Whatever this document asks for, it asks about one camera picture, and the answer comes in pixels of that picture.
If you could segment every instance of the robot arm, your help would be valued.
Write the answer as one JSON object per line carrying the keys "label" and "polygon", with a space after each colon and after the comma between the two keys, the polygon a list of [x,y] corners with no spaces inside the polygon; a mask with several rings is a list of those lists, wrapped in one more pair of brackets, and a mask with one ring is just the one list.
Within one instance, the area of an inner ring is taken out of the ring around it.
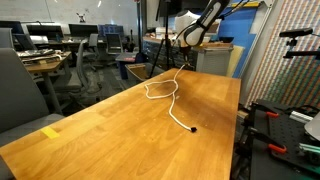
{"label": "robot arm", "polygon": [[229,2],[230,0],[211,0],[201,17],[190,11],[179,13],[175,18],[175,26],[177,32],[184,31],[179,37],[181,47],[199,46],[205,33]]}

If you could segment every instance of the stand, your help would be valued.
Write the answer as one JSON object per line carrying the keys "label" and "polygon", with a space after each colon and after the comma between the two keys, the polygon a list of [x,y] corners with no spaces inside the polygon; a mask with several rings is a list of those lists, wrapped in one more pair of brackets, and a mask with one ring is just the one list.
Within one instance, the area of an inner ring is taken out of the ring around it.
{"label": "stand", "polygon": [[[157,16],[156,16],[156,21],[158,20],[158,16],[159,16],[159,14],[160,14],[161,1],[162,1],[162,0],[159,0],[158,10],[157,10]],[[155,68],[155,66],[156,66],[156,64],[157,64],[157,61],[158,61],[158,58],[159,58],[159,54],[160,54],[160,51],[161,51],[161,49],[162,49],[162,46],[163,46],[163,42],[164,42],[164,41],[165,41],[165,47],[166,47],[167,70],[170,69],[170,65],[169,65],[170,59],[169,59],[169,56],[170,56],[171,41],[170,41],[169,35],[168,35],[168,26],[169,26],[169,10],[170,10],[171,0],[164,0],[164,1],[166,2],[166,20],[165,20],[166,33],[165,33],[165,39],[162,39],[162,40],[161,40],[161,43],[160,43],[160,46],[159,46],[159,49],[158,49],[158,52],[157,52],[157,55],[156,55],[156,59],[154,60],[154,63],[153,63],[153,66],[152,66],[152,69],[151,69],[149,78],[152,77],[153,70],[154,70],[154,68]],[[172,65],[173,65],[173,67],[175,66],[173,57],[172,57]]]}

